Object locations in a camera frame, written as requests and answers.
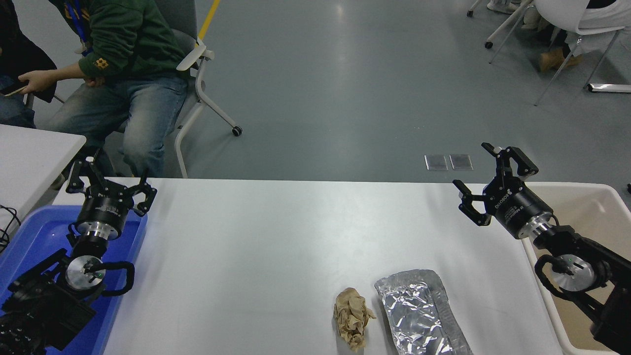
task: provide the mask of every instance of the smartphone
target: smartphone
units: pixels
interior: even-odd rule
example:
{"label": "smartphone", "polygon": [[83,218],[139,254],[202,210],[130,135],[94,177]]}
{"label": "smartphone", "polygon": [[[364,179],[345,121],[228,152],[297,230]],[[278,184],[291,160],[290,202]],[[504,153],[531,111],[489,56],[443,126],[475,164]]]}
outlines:
{"label": "smartphone", "polygon": [[24,88],[27,85],[28,85],[28,82],[23,83],[22,81],[18,81],[17,83],[11,84],[8,87],[0,90],[0,93],[2,93],[4,96],[11,96],[20,92],[20,90],[22,90],[22,88]]}

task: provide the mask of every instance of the gray floor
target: gray floor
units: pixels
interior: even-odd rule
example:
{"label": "gray floor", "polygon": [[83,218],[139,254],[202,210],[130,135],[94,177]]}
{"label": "gray floor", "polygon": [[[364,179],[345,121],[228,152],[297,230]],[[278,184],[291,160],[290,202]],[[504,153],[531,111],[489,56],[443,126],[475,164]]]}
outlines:
{"label": "gray floor", "polygon": [[[190,176],[486,183],[488,141],[522,148],[540,168],[533,181],[609,184],[631,205],[631,96],[581,89],[600,53],[564,72],[535,107],[553,75],[536,70],[546,44],[518,31],[488,64],[495,48],[484,41],[506,15],[482,5],[467,18],[472,2],[222,1],[205,41],[216,52],[206,91],[244,134],[205,111],[184,144]],[[198,1],[199,24],[210,4]],[[16,7],[58,65],[76,60],[78,41],[52,6]],[[630,42],[616,44],[596,81],[631,82]],[[38,120],[54,111],[36,108]],[[474,171],[427,171],[425,154],[450,153],[470,154]],[[172,150],[167,165],[178,176]]]}

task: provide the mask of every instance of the crumpled brown paper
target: crumpled brown paper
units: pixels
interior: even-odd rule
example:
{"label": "crumpled brown paper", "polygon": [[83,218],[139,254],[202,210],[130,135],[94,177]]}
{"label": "crumpled brown paper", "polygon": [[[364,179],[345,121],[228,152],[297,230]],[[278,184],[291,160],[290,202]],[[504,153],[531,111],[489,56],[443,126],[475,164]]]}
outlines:
{"label": "crumpled brown paper", "polygon": [[370,318],[377,319],[375,314],[366,307],[366,299],[352,287],[338,294],[333,307],[333,317],[338,324],[339,336],[355,352],[366,346],[363,331],[368,321]]}

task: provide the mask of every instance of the jeans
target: jeans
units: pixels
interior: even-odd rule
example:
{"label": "jeans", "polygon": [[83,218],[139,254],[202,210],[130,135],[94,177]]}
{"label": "jeans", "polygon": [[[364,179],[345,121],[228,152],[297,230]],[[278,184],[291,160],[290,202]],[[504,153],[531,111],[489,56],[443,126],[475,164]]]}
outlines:
{"label": "jeans", "polygon": [[[0,73],[0,89],[13,84],[13,79]],[[35,128],[35,112],[24,106],[24,95],[14,94],[9,97],[0,95],[0,124]]]}
{"label": "jeans", "polygon": [[[164,169],[164,139],[173,131],[186,93],[187,82],[175,72],[106,78],[100,87],[80,86],[39,128],[85,136],[85,152],[102,148],[105,138],[129,120],[123,161],[135,176],[147,170],[150,177],[159,178]],[[108,159],[98,159],[97,165],[106,176],[113,172]]]}

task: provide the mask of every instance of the white desk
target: white desk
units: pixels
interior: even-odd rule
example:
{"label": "white desk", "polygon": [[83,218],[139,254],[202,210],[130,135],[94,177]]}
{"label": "white desk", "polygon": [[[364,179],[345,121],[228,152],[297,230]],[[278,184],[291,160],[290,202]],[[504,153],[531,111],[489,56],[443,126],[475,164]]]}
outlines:
{"label": "white desk", "polygon": [[[0,124],[0,204],[23,220],[84,143],[84,136]],[[10,218],[0,211],[0,228]]]}
{"label": "white desk", "polygon": [[107,355],[353,354],[332,321],[346,287],[379,318],[364,355],[396,354],[373,284],[414,268],[441,277],[475,354],[562,354],[522,244],[495,221],[475,226],[451,184],[150,183],[136,283]]}

